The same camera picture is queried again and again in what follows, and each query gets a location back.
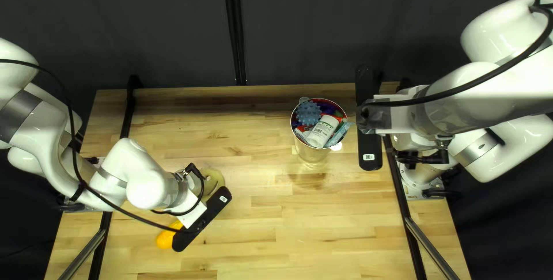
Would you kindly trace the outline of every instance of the white bottle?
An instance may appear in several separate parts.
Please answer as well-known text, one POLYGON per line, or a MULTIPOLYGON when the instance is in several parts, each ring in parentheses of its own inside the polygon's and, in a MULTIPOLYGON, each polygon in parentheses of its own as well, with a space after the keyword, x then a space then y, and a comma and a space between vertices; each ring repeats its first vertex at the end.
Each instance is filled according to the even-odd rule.
POLYGON ((305 139, 306 142, 315 148, 323 148, 338 124, 339 121, 336 118, 324 114, 305 139))

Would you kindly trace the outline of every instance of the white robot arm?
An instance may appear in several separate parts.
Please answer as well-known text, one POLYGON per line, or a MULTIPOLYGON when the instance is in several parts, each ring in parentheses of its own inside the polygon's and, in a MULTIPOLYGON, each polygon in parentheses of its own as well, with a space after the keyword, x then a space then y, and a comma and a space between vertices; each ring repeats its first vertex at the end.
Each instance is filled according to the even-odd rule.
MULTIPOLYGON (((550 8, 549 3, 553 0, 540 0, 540 9, 550 8)), ((390 134, 396 150, 418 153, 418 159, 410 158, 412 163, 418 160, 415 166, 402 160, 405 153, 398 153, 407 183, 429 184, 457 163, 477 180, 491 181, 553 139, 553 121, 544 115, 553 111, 553 35, 543 36, 535 51, 509 65, 538 37, 551 35, 544 33, 548 31, 548 17, 536 13, 535 5, 536 0, 510 0, 488 10, 461 35, 472 63, 432 85, 375 95, 373 101, 424 98, 465 85, 499 67, 509 67, 500 75, 439 100, 402 107, 371 103, 363 107, 365 130, 390 134), (422 159, 446 149, 446 160, 425 163, 422 159)))
MULTIPOLYGON (((4 39, 0 39, 0 58, 37 64, 34 57, 4 39)), ((73 150, 68 147, 69 110, 31 83, 37 72, 32 67, 0 63, 0 148, 11 148, 8 160, 12 165, 45 177, 57 191, 73 197, 79 181, 73 168, 73 150)), ((74 113, 73 118, 78 130, 82 121, 74 113)), ((163 207, 175 214, 190 210, 178 216, 185 227, 206 210, 196 196, 197 186, 204 186, 197 170, 187 171, 186 177, 166 172, 133 139, 119 140, 98 169, 80 156, 77 168, 91 188, 116 206, 128 199, 140 209, 163 207)), ((95 209, 113 210, 87 189, 75 198, 95 209)))

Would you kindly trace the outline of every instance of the wood grain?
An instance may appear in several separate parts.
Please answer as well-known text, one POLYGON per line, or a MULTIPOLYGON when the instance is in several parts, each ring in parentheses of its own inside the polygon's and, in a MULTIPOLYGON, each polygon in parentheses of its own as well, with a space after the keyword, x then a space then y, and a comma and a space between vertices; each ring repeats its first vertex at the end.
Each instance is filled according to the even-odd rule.
MULTIPOLYGON (((157 228, 114 213, 101 279, 414 279, 387 162, 359 168, 355 130, 323 162, 304 162, 289 125, 301 96, 333 100, 355 116, 353 84, 137 90, 130 136, 167 171, 190 162, 219 169, 233 200, 181 253, 156 247, 157 228)), ((83 156, 105 156, 117 141, 124 98, 123 90, 97 93, 83 156)), ((411 206, 421 227, 468 279, 447 206, 422 202, 411 206)), ((100 216, 63 215, 46 279, 57 279, 100 216)), ((75 279, 87 279, 89 268, 90 260, 75 279)))

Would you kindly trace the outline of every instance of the metal bucket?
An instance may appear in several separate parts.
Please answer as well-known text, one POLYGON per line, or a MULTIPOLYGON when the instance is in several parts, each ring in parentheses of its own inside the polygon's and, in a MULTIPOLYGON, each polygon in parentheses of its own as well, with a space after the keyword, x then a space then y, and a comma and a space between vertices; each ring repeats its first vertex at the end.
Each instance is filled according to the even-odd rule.
MULTIPOLYGON (((296 151, 298 152, 298 155, 300 155, 300 157, 305 161, 319 162, 328 155, 328 153, 332 150, 331 149, 332 147, 315 148, 315 147, 309 146, 309 145, 307 145, 306 142, 300 140, 300 138, 298 138, 296 136, 296 133, 294 133, 294 127, 292 127, 292 121, 294 121, 294 113, 296 112, 296 110, 300 106, 300 104, 305 102, 305 101, 313 101, 313 100, 316 100, 315 102, 319 101, 319 102, 325 102, 325 103, 330 103, 330 104, 334 105, 335 107, 338 108, 338 110, 342 113, 342 115, 344 115, 344 118, 347 118, 347 114, 343 110, 343 108, 340 107, 340 105, 336 104, 335 102, 333 102, 331 100, 327 100, 327 99, 321 99, 321 98, 318 98, 318 97, 313 98, 313 99, 307 99, 307 98, 302 97, 300 99, 300 102, 298 103, 298 105, 292 111, 292 114, 290 115, 290 130, 292 131, 292 134, 294 135, 294 145, 296 147, 296 151)), ((340 143, 345 136, 346 135, 344 135, 340 139, 340 141, 338 141, 338 143, 340 143)))

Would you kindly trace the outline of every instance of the blue spiky ball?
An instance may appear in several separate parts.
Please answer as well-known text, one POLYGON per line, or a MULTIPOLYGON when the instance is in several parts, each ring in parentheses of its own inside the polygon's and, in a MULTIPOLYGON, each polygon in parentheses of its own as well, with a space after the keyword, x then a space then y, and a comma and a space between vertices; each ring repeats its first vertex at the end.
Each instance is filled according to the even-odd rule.
POLYGON ((321 119, 321 107, 312 101, 305 101, 298 106, 296 119, 306 126, 314 126, 321 119))

